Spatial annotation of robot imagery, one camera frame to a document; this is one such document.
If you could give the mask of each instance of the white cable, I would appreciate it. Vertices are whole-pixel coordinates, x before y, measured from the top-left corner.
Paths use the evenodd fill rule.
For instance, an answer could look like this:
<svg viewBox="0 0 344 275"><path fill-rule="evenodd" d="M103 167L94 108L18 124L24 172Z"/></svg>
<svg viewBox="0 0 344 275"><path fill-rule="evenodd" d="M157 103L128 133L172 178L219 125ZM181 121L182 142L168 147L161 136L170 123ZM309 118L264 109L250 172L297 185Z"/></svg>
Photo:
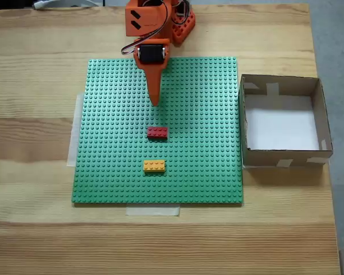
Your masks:
<svg viewBox="0 0 344 275"><path fill-rule="evenodd" d="M98 7L99 5L97 3L94 3L91 0L44 0L44 1L38 1L33 4L33 9L34 10L39 10L39 9L45 9L47 7L59 7L60 6L67 6L71 7L74 5L79 5L79 4L85 4L85 5L91 5L92 7Z"/></svg>

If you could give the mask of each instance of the red lego brick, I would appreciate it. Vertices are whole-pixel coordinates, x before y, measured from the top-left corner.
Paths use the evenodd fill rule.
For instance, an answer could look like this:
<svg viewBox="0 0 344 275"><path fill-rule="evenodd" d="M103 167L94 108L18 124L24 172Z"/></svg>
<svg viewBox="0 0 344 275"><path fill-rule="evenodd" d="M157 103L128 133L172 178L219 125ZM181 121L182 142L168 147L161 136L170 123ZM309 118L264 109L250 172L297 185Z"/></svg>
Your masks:
<svg viewBox="0 0 344 275"><path fill-rule="evenodd" d="M167 127L148 127L147 137L149 139L167 139Z"/></svg>

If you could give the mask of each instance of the tape strip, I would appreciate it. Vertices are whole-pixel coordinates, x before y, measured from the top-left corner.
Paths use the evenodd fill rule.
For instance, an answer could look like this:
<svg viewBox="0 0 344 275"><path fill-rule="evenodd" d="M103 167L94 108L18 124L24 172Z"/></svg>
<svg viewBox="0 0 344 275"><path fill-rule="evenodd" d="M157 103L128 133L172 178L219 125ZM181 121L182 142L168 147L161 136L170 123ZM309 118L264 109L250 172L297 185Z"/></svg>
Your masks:
<svg viewBox="0 0 344 275"><path fill-rule="evenodd" d="M307 162L313 162L313 163L327 163L327 158L317 158L317 157L313 157L313 158L307 159Z"/></svg>
<svg viewBox="0 0 344 275"><path fill-rule="evenodd" d="M243 87L244 87L245 89L255 89L255 90L258 90L258 89L259 89L258 86L256 86L254 83L251 83L251 82L245 82L245 83L243 83Z"/></svg>
<svg viewBox="0 0 344 275"><path fill-rule="evenodd" d="M70 143L69 143L68 162L67 162L67 166L70 166L70 167L75 167L76 165L76 156L78 152L80 124L81 124L81 114L83 111L83 100L84 100L83 93L76 96L73 126L71 128L71 137L70 137Z"/></svg>
<svg viewBox="0 0 344 275"><path fill-rule="evenodd" d="M173 204L173 203L163 203L163 204L128 203L126 206L126 215L178 216L179 205Z"/></svg>
<svg viewBox="0 0 344 275"><path fill-rule="evenodd" d="M266 93L268 96L278 96L279 83L266 83Z"/></svg>
<svg viewBox="0 0 344 275"><path fill-rule="evenodd" d="M324 139L321 140L321 150L324 150L324 151L327 150L326 141Z"/></svg>
<svg viewBox="0 0 344 275"><path fill-rule="evenodd" d="M291 165L292 161L292 159L281 159L277 162L276 166L288 168Z"/></svg>

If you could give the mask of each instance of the wire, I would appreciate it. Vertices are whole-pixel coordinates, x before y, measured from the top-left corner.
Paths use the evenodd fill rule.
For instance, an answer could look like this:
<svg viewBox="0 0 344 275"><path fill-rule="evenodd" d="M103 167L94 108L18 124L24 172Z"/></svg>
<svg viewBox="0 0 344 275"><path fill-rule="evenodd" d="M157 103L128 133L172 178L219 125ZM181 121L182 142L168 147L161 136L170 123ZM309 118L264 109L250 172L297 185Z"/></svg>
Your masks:
<svg viewBox="0 0 344 275"><path fill-rule="evenodd" d="M179 4L181 4L181 2L183 2L183 4L185 5L185 19L183 19L183 21L182 21L181 23L177 23L177 22L175 22L175 21L173 20L173 18L172 18L172 22L173 22L174 24L176 24L176 25L183 25L183 24L185 24L186 20L187 20L188 17L190 16L190 3L189 3L189 1L187 1L187 0L181 0Z"/></svg>
<svg viewBox="0 0 344 275"><path fill-rule="evenodd" d="M178 3L176 5L174 5L174 6L172 6L172 7L177 7L179 4L181 4L182 1L183 0L179 0Z"/></svg>
<svg viewBox="0 0 344 275"><path fill-rule="evenodd" d="M98 7L97 3L94 3L91 0L44 0L44 1L37 1L36 3L33 4L33 9L34 10L39 10L39 9L44 9L46 7L56 7L57 5L53 5L55 3L61 3L64 2L66 3L67 6L72 6L72 5L79 5L80 3L92 5L93 7Z"/></svg>
<svg viewBox="0 0 344 275"><path fill-rule="evenodd" d="M121 54L123 54L124 56L127 55L127 54L130 54L134 51L135 47L140 45L141 43L143 43L145 40L155 36L157 33L159 33L163 27L165 26L166 22L167 22L167 19L168 19L168 8L167 8L167 5L164 3L163 0L161 0L161 2L163 3L163 5L165 6L166 8L166 18L165 18L165 21L163 22L163 25L159 28L157 28L156 30L153 30L151 33L149 34L145 34L146 36L143 37L143 38L140 38L139 40L131 43L131 44L128 44L127 46L123 47L121 49Z"/></svg>

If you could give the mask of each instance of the black object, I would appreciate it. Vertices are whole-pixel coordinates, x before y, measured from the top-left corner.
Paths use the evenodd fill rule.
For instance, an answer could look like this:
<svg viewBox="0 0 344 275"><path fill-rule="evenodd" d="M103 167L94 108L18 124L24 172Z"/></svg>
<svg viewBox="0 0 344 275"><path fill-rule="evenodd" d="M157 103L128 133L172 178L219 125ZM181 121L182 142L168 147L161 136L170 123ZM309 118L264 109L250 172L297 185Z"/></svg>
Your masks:
<svg viewBox="0 0 344 275"><path fill-rule="evenodd" d="M139 46L141 63L163 63L163 44L144 44Z"/></svg>
<svg viewBox="0 0 344 275"><path fill-rule="evenodd" d="M37 0L0 0L1 9L23 9L24 7L31 7L33 2Z"/></svg>

